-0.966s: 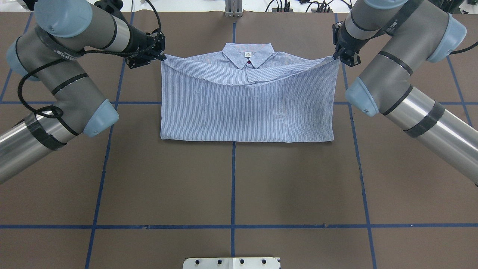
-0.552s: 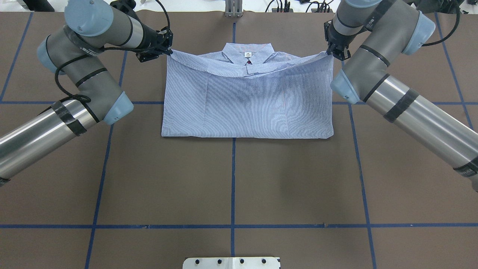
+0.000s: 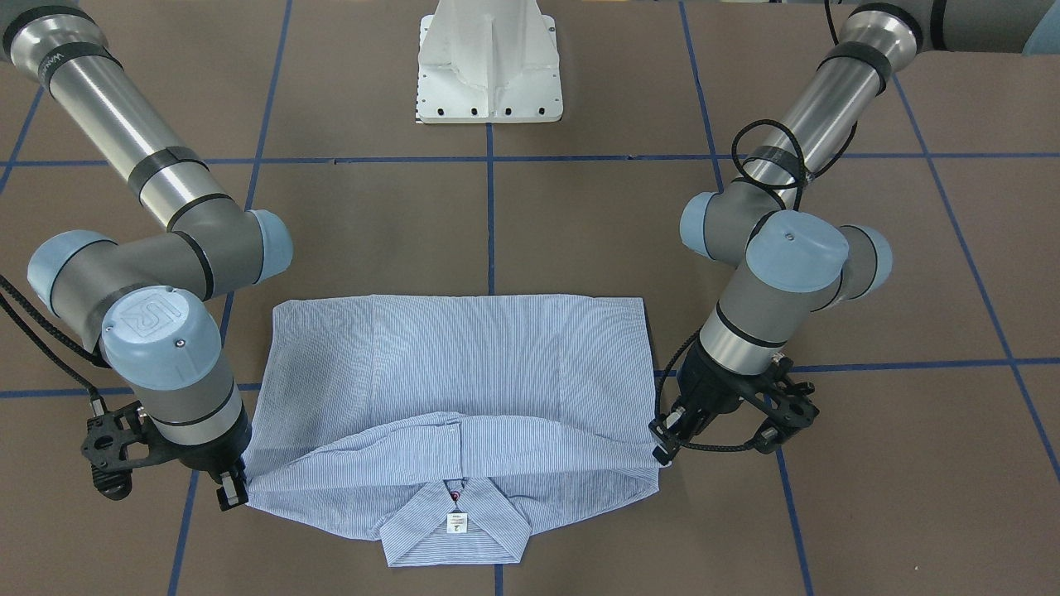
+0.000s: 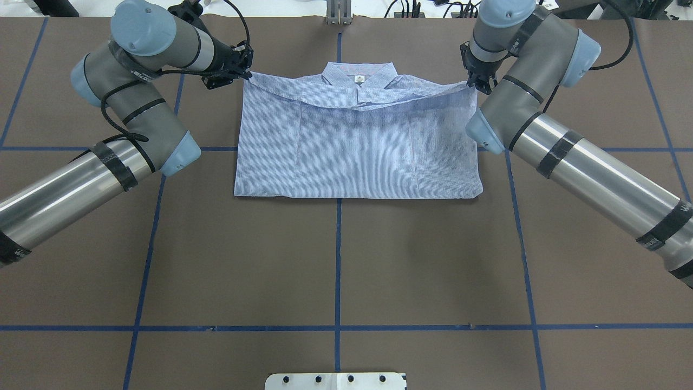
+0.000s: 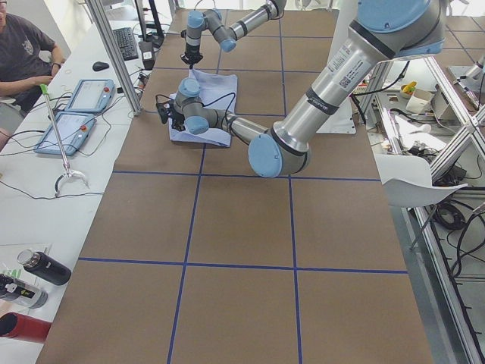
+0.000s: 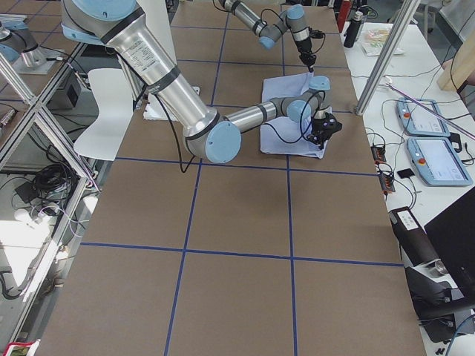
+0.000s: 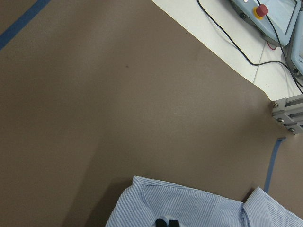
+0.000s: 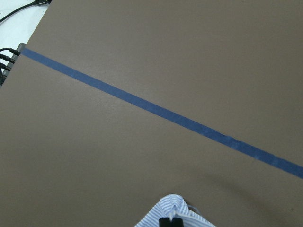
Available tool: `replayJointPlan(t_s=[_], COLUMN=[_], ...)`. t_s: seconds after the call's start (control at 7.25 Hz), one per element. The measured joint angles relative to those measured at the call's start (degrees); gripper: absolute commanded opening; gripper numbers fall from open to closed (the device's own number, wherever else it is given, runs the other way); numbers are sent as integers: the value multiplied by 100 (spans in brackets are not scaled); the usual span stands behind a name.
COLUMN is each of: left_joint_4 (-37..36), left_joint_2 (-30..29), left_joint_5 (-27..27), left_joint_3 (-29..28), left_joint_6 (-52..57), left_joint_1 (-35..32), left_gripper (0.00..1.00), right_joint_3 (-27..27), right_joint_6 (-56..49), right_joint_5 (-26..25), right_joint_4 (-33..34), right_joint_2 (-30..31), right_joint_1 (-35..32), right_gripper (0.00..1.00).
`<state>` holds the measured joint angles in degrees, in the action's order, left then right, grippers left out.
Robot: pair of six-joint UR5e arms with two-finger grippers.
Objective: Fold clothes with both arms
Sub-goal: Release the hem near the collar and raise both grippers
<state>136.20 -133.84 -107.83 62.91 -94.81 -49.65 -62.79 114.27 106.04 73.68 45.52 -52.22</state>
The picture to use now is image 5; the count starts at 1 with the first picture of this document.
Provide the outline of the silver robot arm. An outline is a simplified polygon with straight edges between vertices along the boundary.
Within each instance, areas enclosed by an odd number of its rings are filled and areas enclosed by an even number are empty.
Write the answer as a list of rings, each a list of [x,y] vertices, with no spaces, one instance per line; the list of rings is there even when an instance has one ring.
[[[359,1],[347,40],[285,119],[269,129],[205,107],[199,82],[189,77],[180,82],[162,121],[193,135],[218,128],[238,137],[248,143],[249,164],[261,177],[298,173],[309,163],[310,139],[377,64],[441,52],[448,5],[432,0]]]
[[[270,0],[250,12],[245,17],[226,26],[222,20],[221,12],[216,9],[206,11],[191,10],[187,16],[186,29],[180,36],[185,39],[185,50],[180,59],[190,69],[203,59],[200,51],[202,33],[210,32],[223,52],[231,52],[236,48],[236,42],[247,36],[262,24],[276,20],[283,16],[286,1]]]

